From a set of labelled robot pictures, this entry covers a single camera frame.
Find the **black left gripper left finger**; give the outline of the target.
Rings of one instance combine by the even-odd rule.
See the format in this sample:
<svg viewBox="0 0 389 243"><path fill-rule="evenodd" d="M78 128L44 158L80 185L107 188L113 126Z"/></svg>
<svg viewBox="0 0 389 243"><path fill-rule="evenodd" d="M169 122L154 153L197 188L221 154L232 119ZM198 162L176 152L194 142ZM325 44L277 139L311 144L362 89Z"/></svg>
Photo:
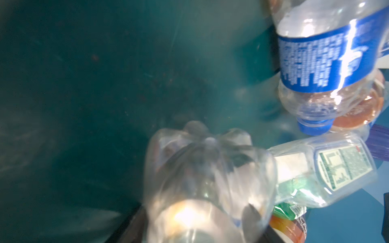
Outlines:
<svg viewBox="0 0 389 243"><path fill-rule="evenodd" d="M140 206L132 212L105 243L145 243L143 239L147 228L147 214Z"/></svg>

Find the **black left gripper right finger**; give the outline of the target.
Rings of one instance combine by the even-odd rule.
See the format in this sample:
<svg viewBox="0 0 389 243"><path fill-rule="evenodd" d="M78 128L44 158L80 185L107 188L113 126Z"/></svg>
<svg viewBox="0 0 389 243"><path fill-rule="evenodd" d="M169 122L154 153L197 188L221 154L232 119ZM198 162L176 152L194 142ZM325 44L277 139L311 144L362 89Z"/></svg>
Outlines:
<svg viewBox="0 0 389 243"><path fill-rule="evenodd" d="M261 236L261 243L285 243L284 240L270 226Z"/></svg>

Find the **red label bottle yellow cap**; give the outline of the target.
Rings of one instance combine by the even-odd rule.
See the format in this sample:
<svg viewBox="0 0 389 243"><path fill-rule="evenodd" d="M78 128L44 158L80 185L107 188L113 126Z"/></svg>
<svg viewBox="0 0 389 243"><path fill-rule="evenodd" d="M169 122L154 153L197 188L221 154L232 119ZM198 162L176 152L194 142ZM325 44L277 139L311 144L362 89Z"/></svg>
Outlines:
<svg viewBox="0 0 389 243"><path fill-rule="evenodd" d="M256 243L275 204L277 166L244 130L200 121L149 141L143 204L149 243Z"/></svg>

